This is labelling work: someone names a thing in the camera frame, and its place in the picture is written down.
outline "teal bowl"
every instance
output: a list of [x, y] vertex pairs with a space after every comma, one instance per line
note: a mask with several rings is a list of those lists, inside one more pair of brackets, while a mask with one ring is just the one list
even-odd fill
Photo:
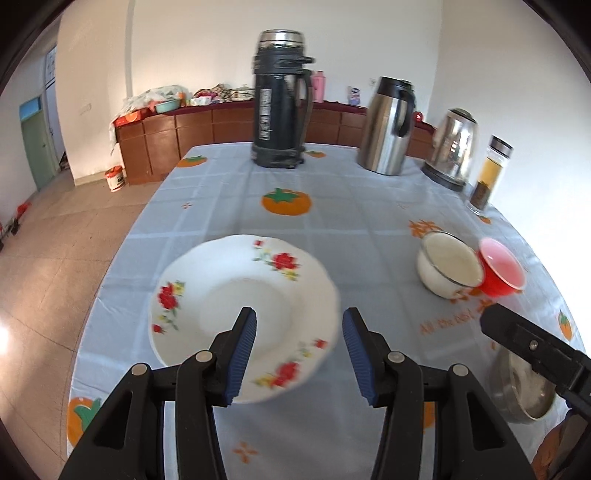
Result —
[[156, 113], [172, 112], [181, 106], [181, 100], [169, 100], [168, 102], [162, 102], [156, 105]]

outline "fabric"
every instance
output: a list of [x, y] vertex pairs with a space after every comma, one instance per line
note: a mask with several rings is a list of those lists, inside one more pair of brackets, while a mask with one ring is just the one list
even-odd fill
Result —
[[[187, 153], [181, 165], [188, 168], [176, 168], [163, 182], [103, 280], [76, 360], [73, 406], [104, 401], [137, 362], [162, 366], [148, 340], [148, 303], [161, 273], [195, 245], [237, 233], [280, 238], [311, 253], [337, 285], [342, 310], [357, 307], [370, 330], [419, 364], [467, 365], [485, 389], [498, 346], [482, 334], [478, 319], [491, 300], [477, 290], [455, 301], [439, 298], [424, 288], [415, 262], [420, 238], [432, 229], [448, 231], [474, 249], [479, 238], [491, 236], [527, 271], [525, 292], [500, 303], [583, 350], [560, 292], [500, 213], [492, 210], [488, 219], [479, 219], [413, 159], [406, 160], [402, 175], [385, 177], [358, 166], [354, 148], [309, 148], [306, 162], [295, 170], [256, 166], [250, 144], [208, 145]], [[306, 193], [307, 213], [267, 211], [261, 199], [277, 189]], [[511, 425], [530, 459], [565, 412], [564, 401], [557, 399], [543, 420]], [[173, 406], [166, 415], [167, 478], [174, 479]], [[339, 338], [307, 383], [262, 403], [217, 408], [215, 415], [229, 478], [358, 480], [371, 476], [384, 409], [369, 407], [361, 397]], [[431, 478], [433, 446], [429, 421], [422, 478]]]

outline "white wall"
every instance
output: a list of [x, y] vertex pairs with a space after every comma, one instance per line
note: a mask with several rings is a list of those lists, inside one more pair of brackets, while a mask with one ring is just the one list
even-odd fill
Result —
[[548, 269], [591, 348], [591, 84], [583, 70], [521, 0], [444, 0], [429, 123], [453, 107], [479, 124], [472, 183], [491, 135], [514, 147], [493, 203]]
[[76, 0], [64, 12], [56, 55], [57, 109], [74, 179], [121, 162], [109, 124], [125, 91], [128, 0]]
[[426, 112], [440, 26], [441, 0], [142, 0], [133, 23], [134, 93], [175, 83], [191, 91], [253, 85], [259, 33], [288, 28], [304, 33], [306, 54], [317, 59], [308, 68], [324, 71], [327, 100], [346, 103], [354, 86], [367, 105], [369, 79], [391, 76], [414, 85]]
[[36, 190], [22, 141], [18, 108], [44, 92], [45, 54], [56, 43], [59, 24], [49, 27], [31, 47], [0, 96], [0, 222]]
[[[327, 76], [328, 100], [346, 102], [351, 85], [361, 89], [366, 105], [369, 79], [393, 76], [414, 84], [426, 112], [440, 26], [441, 0], [76, 0], [63, 15], [56, 58], [72, 174], [78, 179], [120, 161], [117, 152], [110, 155], [108, 125], [126, 96], [126, 82], [134, 95], [171, 84], [191, 91], [217, 83], [252, 85], [256, 41], [267, 28], [305, 34], [308, 55], [318, 59], [312, 68]], [[83, 112], [87, 105], [91, 110]]]

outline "white plate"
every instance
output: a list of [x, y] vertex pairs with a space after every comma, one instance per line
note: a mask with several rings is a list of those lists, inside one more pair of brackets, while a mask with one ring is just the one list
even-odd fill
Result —
[[283, 240], [234, 235], [176, 259], [151, 301], [150, 342], [177, 365], [230, 330], [242, 307], [256, 338], [236, 403], [274, 397], [305, 382], [339, 334], [339, 296], [318, 260]]

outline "glass tea bottle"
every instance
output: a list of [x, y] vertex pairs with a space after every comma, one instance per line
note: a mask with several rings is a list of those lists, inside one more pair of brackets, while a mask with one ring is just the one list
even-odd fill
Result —
[[482, 165], [480, 175], [478, 175], [476, 187], [466, 204], [477, 215], [484, 214], [492, 191], [501, 175], [501, 170], [507, 165], [512, 152], [512, 146], [494, 135], [491, 137], [489, 147], [486, 150], [486, 159]]

